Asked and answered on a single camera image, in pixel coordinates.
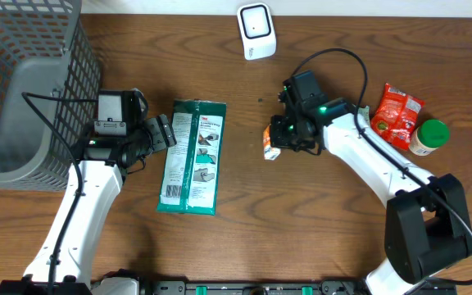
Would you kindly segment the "orange tissue pack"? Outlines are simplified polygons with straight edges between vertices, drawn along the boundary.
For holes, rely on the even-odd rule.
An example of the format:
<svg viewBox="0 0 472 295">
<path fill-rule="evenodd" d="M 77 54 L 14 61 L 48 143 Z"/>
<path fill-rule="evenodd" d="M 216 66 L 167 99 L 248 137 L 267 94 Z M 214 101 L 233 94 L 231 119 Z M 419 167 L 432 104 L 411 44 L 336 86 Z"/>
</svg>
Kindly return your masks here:
<svg viewBox="0 0 472 295">
<path fill-rule="evenodd" d="M 271 125 L 267 125 L 262 134 L 263 154 L 266 161 L 274 161 L 281 154 L 280 148 L 272 146 L 270 127 Z"/>
</svg>

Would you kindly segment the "green glove package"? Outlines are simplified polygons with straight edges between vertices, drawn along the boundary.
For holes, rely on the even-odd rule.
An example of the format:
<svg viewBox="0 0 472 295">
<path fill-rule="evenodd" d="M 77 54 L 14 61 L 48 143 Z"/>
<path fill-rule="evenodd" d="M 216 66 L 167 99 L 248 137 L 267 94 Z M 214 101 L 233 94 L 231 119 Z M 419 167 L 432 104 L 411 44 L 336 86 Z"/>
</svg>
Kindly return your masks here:
<svg viewBox="0 0 472 295">
<path fill-rule="evenodd" d="M 177 144 L 167 149 L 157 210 L 213 216 L 227 105 L 176 101 L 171 126 Z"/>
</svg>

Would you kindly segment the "teal tissue pack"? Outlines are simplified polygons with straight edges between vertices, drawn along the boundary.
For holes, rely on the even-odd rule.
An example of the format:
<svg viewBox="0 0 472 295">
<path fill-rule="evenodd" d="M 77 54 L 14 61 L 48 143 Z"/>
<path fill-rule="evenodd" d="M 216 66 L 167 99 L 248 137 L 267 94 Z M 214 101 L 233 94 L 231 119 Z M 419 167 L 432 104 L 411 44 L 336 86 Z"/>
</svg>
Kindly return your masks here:
<svg viewBox="0 0 472 295">
<path fill-rule="evenodd" d="M 358 110 L 358 113 L 364 118 L 367 124 L 370 123 L 370 107 L 369 106 L 360 107 Z"/>
</svg>

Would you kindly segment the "orange snack bag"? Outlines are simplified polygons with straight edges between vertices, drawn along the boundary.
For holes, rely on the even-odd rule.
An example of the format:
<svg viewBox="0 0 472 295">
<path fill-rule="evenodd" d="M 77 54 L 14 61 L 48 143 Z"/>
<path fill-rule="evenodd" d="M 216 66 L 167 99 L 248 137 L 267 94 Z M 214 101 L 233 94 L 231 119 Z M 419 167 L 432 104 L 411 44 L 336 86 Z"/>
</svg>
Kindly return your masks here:
<svg viewBox="0 0 472 295">
<path fill-rule="evenodd" d="M 407 150 L 418 114 L 424 105 L 425 101 L 386 83 L 379 107 L 370 120 L 370 126 L 386 142 Z"/>
</svg>

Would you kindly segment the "green lid spice jar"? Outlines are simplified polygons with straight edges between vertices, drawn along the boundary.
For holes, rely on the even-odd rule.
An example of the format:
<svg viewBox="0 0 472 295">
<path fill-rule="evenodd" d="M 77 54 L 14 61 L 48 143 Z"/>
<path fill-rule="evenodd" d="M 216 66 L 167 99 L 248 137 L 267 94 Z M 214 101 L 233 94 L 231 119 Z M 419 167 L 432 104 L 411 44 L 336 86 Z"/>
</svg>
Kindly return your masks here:
<svg viewBox="0 0 472 295">
<path fill-rule="evenodd" d="M 425 121 L 411 135 L 409 151 L 417 156 L 428 156 L 445 145 L 450 138 L 450 130 L 440 120 Z"/>
</svg>

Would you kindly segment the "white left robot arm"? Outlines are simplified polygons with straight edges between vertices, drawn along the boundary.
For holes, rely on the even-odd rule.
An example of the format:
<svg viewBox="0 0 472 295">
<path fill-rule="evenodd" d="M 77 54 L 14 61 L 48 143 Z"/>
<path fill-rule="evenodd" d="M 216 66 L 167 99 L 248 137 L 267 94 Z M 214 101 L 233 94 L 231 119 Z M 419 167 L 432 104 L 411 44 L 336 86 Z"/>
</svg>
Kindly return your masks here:
<svg viewBox="0 0 472 295">
<path fill-rule="evenodd" d="M 138 275 L 120 269 L 92 281 L 92 264 L 111 205 L 129 168 L 138 160 L 176 144 L 165 115 L 145 120 L 119 137 L 91 137 L 75 148 L 61 205 L 43 246 L 19 280 L 3 280 L 0 294 L 146 294 Z"/>
</svg>

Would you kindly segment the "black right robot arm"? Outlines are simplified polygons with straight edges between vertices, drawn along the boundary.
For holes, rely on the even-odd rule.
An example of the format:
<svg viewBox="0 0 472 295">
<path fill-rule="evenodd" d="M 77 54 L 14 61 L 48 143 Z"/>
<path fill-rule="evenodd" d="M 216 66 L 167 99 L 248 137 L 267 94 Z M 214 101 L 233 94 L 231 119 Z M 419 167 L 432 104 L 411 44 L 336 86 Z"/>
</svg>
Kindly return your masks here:
<svg viewBox="0 0 472 295">
<path fill-rule="evenodd" d="M 270 120 L 273 148 L 326 150 L 347 164 L 386 210 L 385 260 L 364 279 L 368 294 L 409 294 L 425 285 L 457 286 L 438 273 L 472 256 L 472 229 L 461 182 L 437 177 L 385 143 L 350 103 L 285 104 Z"/>
</svg>

